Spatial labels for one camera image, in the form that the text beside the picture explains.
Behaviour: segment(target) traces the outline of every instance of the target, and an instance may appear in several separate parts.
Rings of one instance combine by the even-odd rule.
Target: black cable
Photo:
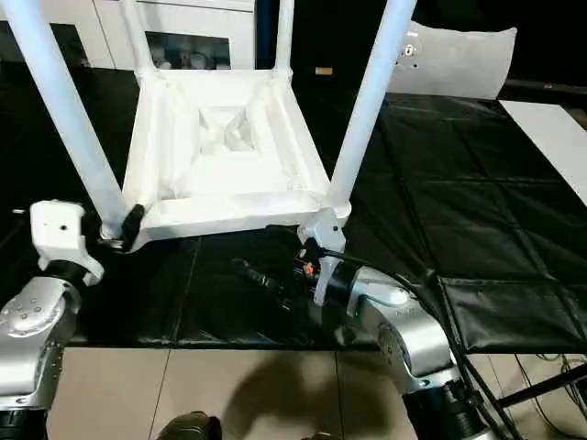
[[[351,257],[349,255],[342,254],[342,253],[337,252],[335,250],[323,249],[323,251],[324,251],[324,255],[334,257],[336,259],[343,259],[345,261],[348,261],[349,263],[359,264],[360,266],[369,266],[370,268],[374,268],[375,270],[378,270],[379,272],[384,273],[388,277],[391,277],[394,280],[397,280],[400,284],[402,284],[403,287],[405,287],[410,292],[414,292],[414,293],[417,292],[415,285],[402,274],[399,274],[397,272],[390,272],[389,270],[387,270],[381,266],[378,266],[376,264],[372,264],[370,261],[367,261],[362,258]]]
[[[337,252],[334,250],[328,250],[328,249],[322,249],[322,250],[324,252],[324,255],[334,257],[337,259],[342,259],[344,261],[347,261],[350,263],[355,263],[355,264],[358,264],[361,266],[371,267],[375,270],[378,270],[379,272],[387,275],[388,277],[391,277],[394,280],[398,281],[400,284],[402,284],[402,286],[404,288],[406,288],[410,292],[413,292],[416,295],[418,294],[418,290],[415,287],[415,285],[410,280],[408,280],[406,277],[404,277],[403,275],[401,275],[399,273],[390,272],[389,270],[387,270],[386,268],[383,268],[382,266],[372,264],[370,261],[367,261],[367,260],[364,260],[361,258],[351,257],[349,255],[346,255],[346,254],[343,254],[343,253],[340,253],[340,252]],[[429,313],[431,313],[433,316],[435,315],[433,312],[434,309],[431,307],[430,304],[428,304],[426,302],[425,298],[423,298],[421,295],[418,295],[418,300],[422,303],[424,308]],[[442,320],[438,319],[437,316],[435,316],[435,318],[438,320],[439,323],[442,323]],[[514,440],[523,440],[522,435],[519,433],[519,431],[515,427],[514,421],[512,421],[512,419],[507,415],[507,413],[504,411],[504,409],[499,405],[497,399],[493,395],[492,391],[489,389],[489,386],[487,385],[485,380],[483,380],[481,374],[479,374],[479,371],[477,371],[477,369],[471,364],[471,362],[467,358],[467,355],[465,353],[464,348],[462,348],[462,346],[456,341],[454,335],[452,334],[452,331],[447,328],[444,328],[444,331],[445,331],[445,334],[447,335],[450,347],[453,350],[453,354],[455,355],[455,357],[457,359],[457,364],[459,365],[459,367],[464,365],[466,370],[468,370],[471,373],[471,375],[474,377],[475,381],[481,387],[483,394],[485,394],[485,396],[489,400],[492,407],[495,409],[497,414],[500,416],[500,418],[504,422],[505,427],[507,428],[509,433],[512,435]],[[476,390],[474,389],[474,387],[471,383],[471,380],[467,377],[466,371],[463,372],[461,367],[460,367],[460,369],[461,369],[461,374],[464,373],[464,374],[462,374],[462,377],[465,380],[465,384],[467,385],[469,392],[474,393]],[[489,424],[490,427],[495,431],[495,434],[502,440],[506,439],[507,437],[505,437],[504,433],[502,433],[502,431],[499,429],[497,422],[492,418],[492,416],[489,414],[489,412],[482,405],[478,406],[478,409],[479,409],[479,412],[481,413],[481,415],[483,416],[483,419],[485,419],[485,422],[487,422],[487,424]]]
[[[554,355],[554,357],[548,357],[547,355],[544,355],[544,354],[539,354],[539,355],[536,355],[536,357],[537,357],[538,359],[540,359],[540,360],[544,360],[544,361],[546,361],[546,362],[556,362],[557,360],[559,360],[559,359],[560,359],[560,357],[561,357],[561,356],[562,356],[562,355]]]
[[[585,361],[583,359],[568,360],[565,355],[561,355],[561,357],[562,357],[562,366],[560,367],[561,373],[569,371],[571,369],[572,363],[580,363],[580,364],[585,363]],[[577,405],[577,408],[579,408],[579,411],[581,412],[585,421],[587,421],[587,409],[585,408],[585,404],[582,401],[579,390],[577,389],[577,385],[575,383],[570,383],[569,385],[567,385],[565,387],[565,391],[567,392],[567,395],[569,396],[569,398],[575,403],[575,405]]]
[[[460,356],[460,361],[467,366],[467,370],[471,373],[475,381],[479,384],[483,391],[483,394],[485,394],[487,400],[497,412],[497,415],[499,415],[500,419],[502,419],[502,421],[505,424],[505,427],[510,432],[510,434],[514,437],[515,440],[523,440],[523,437],[517,430],[514,421],[507,415],[504,408],[502,408],[502,406],[499,404],[499,402],[495,398],[495,395],[487,385],[487,382],[483,380],[483,377],[481,376],[479,371],[473,366],[467,355],[464,354],[464,350],[457,348],[457,353],[458,356]]]
[[[526,381],[527,385],[529,387],[531,387],[532,381],[528,377],[526,370],[524,369],[524,366],[522,365],[522,362],[520,361],[520,358],[518,357],[518,355],[514,355],[514,356],[515,356],[515,361],[517,362],[517,365],[520,368],[520,371],[522,372],[522,376],[524,376],[524,380]],[[545,424],[547,424],[548,428],[550,428],[550,430],[553,433],[556,433],[557,435],[560,435],[562,437],[570,438],[570,439],[574,439],[574,440],[587,440],[587,437],[583,437],[581,435],[569,434],[569,433],[561,430],[553,422],[551,422],[550,419],[547,417],[546,413],[544,412],[544,410],[542,409],[542,406],[540,405],[540,401],[538,400],[537,397],[534,398],[534,404],[536,406],[538,414],[540,415],[540,418],[544,421]]]

